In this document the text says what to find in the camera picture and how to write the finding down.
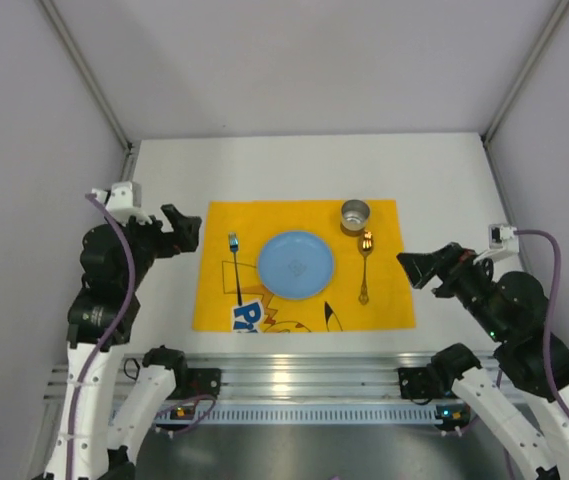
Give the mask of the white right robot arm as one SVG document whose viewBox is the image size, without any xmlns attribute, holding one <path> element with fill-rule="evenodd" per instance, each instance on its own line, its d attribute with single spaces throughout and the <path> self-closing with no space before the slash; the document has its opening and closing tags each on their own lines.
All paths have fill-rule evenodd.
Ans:
<svg viewBox="0 0 569 480">
<path fill-rule="evenodd" d="M 532 275 L 494 276 L 494 262 L 457 243 L 432 253 L 398 254 L 412 288 L 440 281 L 432 293 L 458 300 L 497 347 L 500 371 L 528 404 L 536 421 L 504 396 L 478 357 L 462 343 L 433 355 L 426 366 L 444 395 L 466 403 L 526 479 L 569 479 L 569 349 L 547 329 L 551 305 Z"/>
</svg>

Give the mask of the yellow printed cloth mat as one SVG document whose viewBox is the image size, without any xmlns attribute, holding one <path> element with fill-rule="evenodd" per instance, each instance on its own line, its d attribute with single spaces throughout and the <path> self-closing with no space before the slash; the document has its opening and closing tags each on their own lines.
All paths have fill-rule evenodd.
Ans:
<svg viewBox="0 0 569 480">
<path fill-rule="evenodd" d="M 412 328 L 396 203 L 350 234 L 340 200 L 213 202 L 193 327 L 233 333 Z"/>
</svg>

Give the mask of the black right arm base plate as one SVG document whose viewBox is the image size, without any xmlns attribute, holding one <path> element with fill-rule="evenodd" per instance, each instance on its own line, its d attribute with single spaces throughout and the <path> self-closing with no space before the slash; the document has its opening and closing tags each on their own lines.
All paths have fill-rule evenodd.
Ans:
<svg viewBox="0 0 569 480">
<path fill-rule="evenodd" d="M 397 374 L 400 396 L 404 400 L 428 403 L 433 400 L 456 399 L 452 391 L 440 386 L 426 367 L 400 367 Z"/>
</svg>

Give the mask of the steel cup with brown base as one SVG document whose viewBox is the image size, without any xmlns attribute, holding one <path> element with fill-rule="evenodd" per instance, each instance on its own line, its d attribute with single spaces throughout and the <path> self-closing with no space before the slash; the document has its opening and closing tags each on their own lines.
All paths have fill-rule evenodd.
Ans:
<svg viewBox="0 0 569 480">
<path fill-rule="evenodd" d="M 370 218 L 369 205 L 359 199 L 349 199 L 340 208 L 340 224 L 342 231 L 350 236 L 361 234 Z"/>
</svg>

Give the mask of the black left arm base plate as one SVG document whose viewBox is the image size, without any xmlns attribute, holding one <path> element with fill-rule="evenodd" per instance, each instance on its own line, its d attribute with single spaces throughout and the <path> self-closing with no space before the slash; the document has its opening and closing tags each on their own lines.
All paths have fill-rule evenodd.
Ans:
<svg viewBox="0 0 569 480">
<path fill-rule="evenodd" d="M 176 376 L 176 387 L 170 400 L 184 400 L 200 395 L 218 397 L 221 389 L 222 371 L 219 368 L 190 368 Z"/>
</svg>

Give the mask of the blue metal fork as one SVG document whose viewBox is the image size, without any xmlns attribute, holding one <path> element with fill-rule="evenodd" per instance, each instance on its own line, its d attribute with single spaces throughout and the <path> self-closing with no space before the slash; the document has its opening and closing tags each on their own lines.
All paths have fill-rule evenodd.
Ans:
<svg viewBox="0 0 569 480">
<path fill-rule="evenodd" d="M 229 250 L 233 256 L 237 305 L 242 306 L 243 305 L 243 299 L 242 299 L 240 277 L 239 277 L 239 270 L 238 270 L 238 262 L 237 262 L 237 254 L 239 252 L 239 240 L 238 240 L 238 237 L 237 237 L 235 232 L 230 232 L 228 234 L 228 244 L 229 244 Z"/>
</svg>

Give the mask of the bronze metal spoon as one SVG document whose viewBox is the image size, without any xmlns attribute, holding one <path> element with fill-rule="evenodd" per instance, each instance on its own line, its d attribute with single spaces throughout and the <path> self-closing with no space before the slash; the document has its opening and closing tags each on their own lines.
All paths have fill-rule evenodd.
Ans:
<svg viewBox="0 0 569 480">
<path fill-rule="evenodd" d="M 358 301 L 361 305 L 366 305 L 369 302 L 368 295 L 368 278 L 367 278 L 367 260 L 374 249 L 374 238 L 373 233 L 369 230 L 364 230 L 360 236 L 358 243 L 358 251 L 362 257 L 363 267 L 362 267 L 362 281 L 360 287 L 360 294 Z"/>
</svg>

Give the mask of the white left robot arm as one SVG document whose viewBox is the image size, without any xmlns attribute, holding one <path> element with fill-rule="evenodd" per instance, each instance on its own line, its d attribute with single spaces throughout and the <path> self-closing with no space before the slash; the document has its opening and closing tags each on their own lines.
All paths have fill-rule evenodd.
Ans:
<svg viewBox="0 0 569 480">
<path fill-rule="evenodd" d="M 142 360 L 135 384 L 119 409 L 115 385 L 132 326 L 136 297 L 158 259 L 192 253 L 202 220 L 162 206 L 170 230 L 156 218 L 127 214 L 118 222 L 97 199 L 104 223 L 82 239 L 81 288 L 68 311 L 66 391 L 53 450 L 43 479 L 132 479 L 140 448 L 162 404 L 187 377 L 185 357 L 159 346 Z"/>
</svg>

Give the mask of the light blue plastic plate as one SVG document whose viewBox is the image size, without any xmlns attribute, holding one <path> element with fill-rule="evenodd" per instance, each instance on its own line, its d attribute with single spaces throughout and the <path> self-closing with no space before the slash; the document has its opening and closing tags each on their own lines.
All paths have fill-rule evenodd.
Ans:
<svg viewBox="0 0 569 480">
<path fill-rule="evenodd" d="M 325 290 L 335 271 L 334 254 L 318 235 L 291 230 L 266 241 L 256 262 L 261 284 L 275 296 L 305 300 Z"/>
</svg>

